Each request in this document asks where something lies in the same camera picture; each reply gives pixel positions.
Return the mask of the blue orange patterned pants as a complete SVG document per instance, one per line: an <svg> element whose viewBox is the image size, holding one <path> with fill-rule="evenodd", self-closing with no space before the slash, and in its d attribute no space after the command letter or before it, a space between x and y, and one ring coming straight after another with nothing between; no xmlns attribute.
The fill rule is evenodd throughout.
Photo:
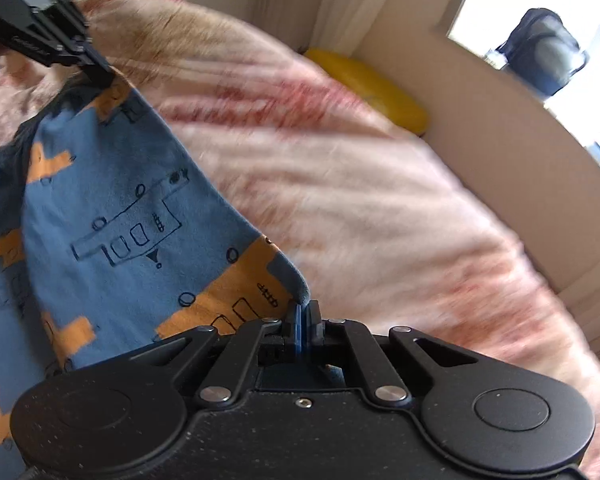
<svg viewBox="0 0 600 480"><path fill-rule="evenodd" d="M0 479L23 472L9 419L30 387L309 298L125 79L67 84L0 148Z"/></svg>

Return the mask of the pink floral bed duvet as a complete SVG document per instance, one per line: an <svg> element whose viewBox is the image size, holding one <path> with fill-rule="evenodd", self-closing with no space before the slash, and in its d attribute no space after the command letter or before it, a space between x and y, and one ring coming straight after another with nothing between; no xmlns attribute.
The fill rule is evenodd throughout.
<svg viewBox="0 0 600 480"><path fill-rule="evenodd" d="M97 49L238 214L296 267L329 318L407 325L554 377L596 418L600 361L518 237L428 145L313 63L185 0L86 0ZM0 46L0 148L67 84Z"/></svg>

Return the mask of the yellow pillow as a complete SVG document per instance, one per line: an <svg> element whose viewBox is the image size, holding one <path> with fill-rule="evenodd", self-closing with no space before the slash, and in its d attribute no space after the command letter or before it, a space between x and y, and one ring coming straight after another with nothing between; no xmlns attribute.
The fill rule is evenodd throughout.
<svg viewBox="0 0 600 480"><path fill-rule="evenodd" d="M426 133L430 123L426 108L373 67L322 49L309 48L304 56L397 126L418 136Z"/></svg>

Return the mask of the small blue red box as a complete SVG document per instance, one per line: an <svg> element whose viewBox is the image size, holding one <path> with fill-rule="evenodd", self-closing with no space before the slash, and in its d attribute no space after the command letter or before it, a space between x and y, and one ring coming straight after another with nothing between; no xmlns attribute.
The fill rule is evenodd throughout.
<svg viewBox="0 0 600 480"><path fill-rule="evenodd" d="M590 144L586 150L588 151L588 154L591 155L592 159L600 165L600 144L594 142Z"/></svg>

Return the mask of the dark blue grey backpack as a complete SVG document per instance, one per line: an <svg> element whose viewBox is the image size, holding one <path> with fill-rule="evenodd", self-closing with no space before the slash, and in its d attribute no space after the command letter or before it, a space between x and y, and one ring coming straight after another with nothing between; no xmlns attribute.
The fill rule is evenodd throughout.
<svg viewBox="0 0 600 480"><path fill-rule="evenodd" d="M560 16L545 8L529 9L495 51L506 59L506 70L543 101L565 88L590 59Z"/></svg>

